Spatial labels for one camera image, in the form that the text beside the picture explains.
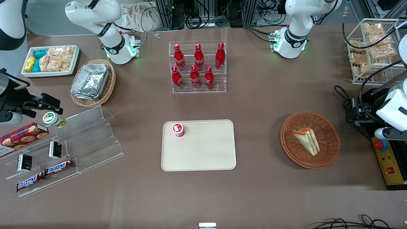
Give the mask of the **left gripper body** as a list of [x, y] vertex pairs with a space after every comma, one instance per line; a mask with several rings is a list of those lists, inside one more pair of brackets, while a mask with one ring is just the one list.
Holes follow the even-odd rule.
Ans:
[[368, 98], [364, 93], [361, 95], [362, 110], [375, 122], [388, 123], [390, 126], [406, 126], [406, 90], [391, 89], [385, 95], [381, 106], [374, 112], [368, 110], [363, 104], [363, 99]]

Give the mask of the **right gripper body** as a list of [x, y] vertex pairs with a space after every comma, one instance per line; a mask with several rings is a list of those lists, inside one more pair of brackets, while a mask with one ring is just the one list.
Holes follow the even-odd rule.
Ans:
[[6, 69], [1, 69], [1, 111], [10, 111], [25, 116], [36, 116], [32, 109], [37, 108], [33, 100], [34, 95], [28, 89], [15, 81], [15, 77], [8, 74]]

